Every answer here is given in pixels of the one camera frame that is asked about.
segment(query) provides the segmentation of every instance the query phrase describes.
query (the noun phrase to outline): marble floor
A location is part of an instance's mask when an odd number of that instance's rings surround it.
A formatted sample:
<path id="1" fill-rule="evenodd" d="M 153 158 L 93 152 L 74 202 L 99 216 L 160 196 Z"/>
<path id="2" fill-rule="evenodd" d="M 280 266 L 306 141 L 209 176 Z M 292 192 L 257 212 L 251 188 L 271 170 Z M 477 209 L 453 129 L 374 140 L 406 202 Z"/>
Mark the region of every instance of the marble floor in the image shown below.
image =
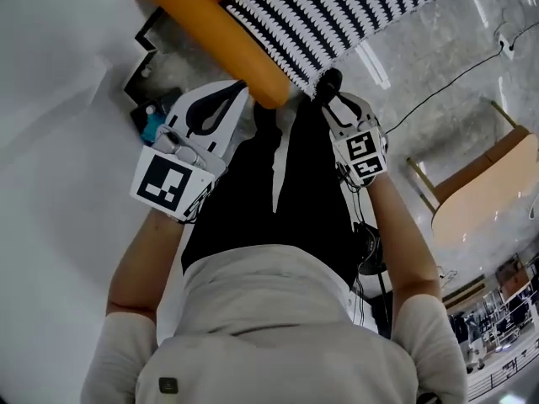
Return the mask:
<path id="1" fill-rule="evenodd" d="M 539 0 L 438 0 L 401 18 L 362 42 L 336 66 L 344 74 L 343 91 L 367 100 L 387 130 L 416 104 L 445 86 L 477 62 L 496 54 L 497 33 L 509 41 L 539 20 Z M 180 86 L 189 90 L 229 76 L 172 19 L 162 19 L 151 32 L 161 53 L 152 61 L 145 88 L 154 93 Z M 434 96 L 389 135 L 389 173 L 403 196 L 444 272 L 456 277 L 444 293 L 480 274 L 491 274 L 512 254 L 526 247 L 539 233 L 539 220 L 528 211 L 536 195 L 516 200 L 491 222 L 451 248 L 437 247 L 430 229 L 431 212 L 418 196 L 419 180 L 406 166 L 411 156 L 428 177 L 439 183 L 485 152 L 510 131 L 508 123 L 490 107 L 496 100 L 513 119 L 539 133 L 539 25 L 515 43 L 511 60 L 505 54 L 482 64 Z M 297 99 L 278 112 L 285 138 L 275 157 L 274 191 L 277 199 L 284 176 L 287 133 Z M 247 108 L 232 139 L 235 146 L 254 131 Z M 350 214 L 355 212 L 344 190 Z M 361 206 L 366 220 L 375 224 L 365 190 Z M 362 278 L 367 296 L 380 293 L 376 278 Z"/>

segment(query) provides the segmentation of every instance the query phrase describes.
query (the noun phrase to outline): white shirt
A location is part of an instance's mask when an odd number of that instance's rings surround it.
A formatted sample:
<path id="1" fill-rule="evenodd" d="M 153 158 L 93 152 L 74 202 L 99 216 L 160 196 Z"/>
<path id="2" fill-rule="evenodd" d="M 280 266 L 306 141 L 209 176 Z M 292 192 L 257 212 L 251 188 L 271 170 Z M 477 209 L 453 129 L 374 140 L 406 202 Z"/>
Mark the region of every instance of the white shirt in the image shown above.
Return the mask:
<path id="1" fill-rule="evenodd" d="M 174 337 L 152 321 L 105 318 L 82 404 L 467 402 L 466 368 L 445 307 L 407 300 L 392 340 L 352 324 L 346 283 L 299 248 L 245 247 L 194 263 Z M 177 394 L 160 392 L 173 379 Z"/>

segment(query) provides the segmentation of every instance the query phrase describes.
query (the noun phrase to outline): black and white striped cloth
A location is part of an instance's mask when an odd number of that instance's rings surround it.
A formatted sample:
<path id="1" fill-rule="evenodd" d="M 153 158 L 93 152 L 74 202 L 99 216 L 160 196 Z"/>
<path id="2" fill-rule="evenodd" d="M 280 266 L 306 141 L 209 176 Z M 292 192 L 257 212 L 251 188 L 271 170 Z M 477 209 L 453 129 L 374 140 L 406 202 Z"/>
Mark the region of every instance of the black and white striped cloth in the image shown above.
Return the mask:
<path id="1" fill-rule="evenodd" d="M 221 4 L 305 93 L 347 50 L 432 0 L 226 0 Z"/>

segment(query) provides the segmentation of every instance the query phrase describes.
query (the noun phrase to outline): black pants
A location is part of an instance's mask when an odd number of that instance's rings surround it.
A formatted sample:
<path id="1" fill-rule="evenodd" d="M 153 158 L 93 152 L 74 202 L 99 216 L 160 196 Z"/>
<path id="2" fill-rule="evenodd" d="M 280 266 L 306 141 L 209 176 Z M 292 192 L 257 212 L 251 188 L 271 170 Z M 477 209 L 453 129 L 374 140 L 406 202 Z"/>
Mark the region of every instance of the black pants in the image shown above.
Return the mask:
<path id="1" fill-rule="evenodd" d="M 326 263 L 350 287 L 357 275 L 354 234 L 337 173 L 328 123 L 304 100 L 291 129 L 286 174 L 273 212 L 277 142 L 257 133 L 242 142 L 204 203 L 182 255 L 197 260 L 239 247 L 284 244 Z"/>

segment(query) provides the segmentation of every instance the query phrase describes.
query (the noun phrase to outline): sleeve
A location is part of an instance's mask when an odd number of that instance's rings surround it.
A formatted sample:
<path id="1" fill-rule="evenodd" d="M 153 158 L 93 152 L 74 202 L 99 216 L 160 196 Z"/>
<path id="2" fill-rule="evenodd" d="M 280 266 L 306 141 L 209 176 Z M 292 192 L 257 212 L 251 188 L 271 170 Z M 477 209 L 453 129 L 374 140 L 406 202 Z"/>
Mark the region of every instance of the sleeve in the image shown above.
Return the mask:
<path id="1" fill-rule="evenodd" d="M 109 314 L 83 384 L 81 404 L 135 402 L 138 376 L 156 349 L 156 326 L 150 319 L 134 313 Z"/>
<path id="2" fill-rule="evenodd" d="M 406 300 L 392 340 L 415 362 L 419 394 L 435 393 L 443 404 L 467 402 L 467 373 L 444 305 L 431 295 Z"/>

